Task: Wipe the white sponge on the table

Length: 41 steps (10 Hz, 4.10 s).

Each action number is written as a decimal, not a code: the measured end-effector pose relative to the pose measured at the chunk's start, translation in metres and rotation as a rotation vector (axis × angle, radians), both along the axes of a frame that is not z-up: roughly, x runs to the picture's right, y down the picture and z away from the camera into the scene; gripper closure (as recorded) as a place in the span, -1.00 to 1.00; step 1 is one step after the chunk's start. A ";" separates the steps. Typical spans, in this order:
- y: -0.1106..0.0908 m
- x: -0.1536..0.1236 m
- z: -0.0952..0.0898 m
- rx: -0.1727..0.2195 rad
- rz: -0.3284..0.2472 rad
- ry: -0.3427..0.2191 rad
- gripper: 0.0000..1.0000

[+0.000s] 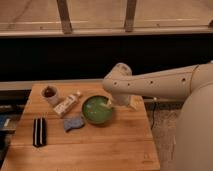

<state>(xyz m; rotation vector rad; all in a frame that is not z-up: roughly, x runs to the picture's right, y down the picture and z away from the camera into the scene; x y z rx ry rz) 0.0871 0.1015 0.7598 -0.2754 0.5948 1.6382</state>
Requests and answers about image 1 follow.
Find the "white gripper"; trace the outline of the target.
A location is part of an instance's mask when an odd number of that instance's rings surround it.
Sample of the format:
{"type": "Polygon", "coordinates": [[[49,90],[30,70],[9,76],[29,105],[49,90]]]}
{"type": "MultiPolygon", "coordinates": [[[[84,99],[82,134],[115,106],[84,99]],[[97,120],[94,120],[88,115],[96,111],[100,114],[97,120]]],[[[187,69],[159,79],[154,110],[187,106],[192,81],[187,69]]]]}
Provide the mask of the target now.
{"type": "Polygon", "coordinates": [[[113,103],[119,106],[126,106],[136,110],[136,105],[131,102],[131,96],[128,94],[116,94],[113,95],[113,103]]]}

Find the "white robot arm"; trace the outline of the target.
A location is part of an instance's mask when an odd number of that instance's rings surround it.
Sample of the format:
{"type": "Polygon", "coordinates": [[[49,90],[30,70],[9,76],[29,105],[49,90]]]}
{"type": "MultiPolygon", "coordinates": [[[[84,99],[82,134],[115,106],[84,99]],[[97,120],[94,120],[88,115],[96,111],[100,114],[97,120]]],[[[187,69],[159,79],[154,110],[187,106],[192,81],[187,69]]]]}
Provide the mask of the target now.
{"type": "Polygon", "coordinates": [[[118,63],[102,85],[117,105],[129,105],[132,95],[182,100],[174,171],[213,171],[213,63],[141,75],[133,75],[128,65],[118,63]]]}

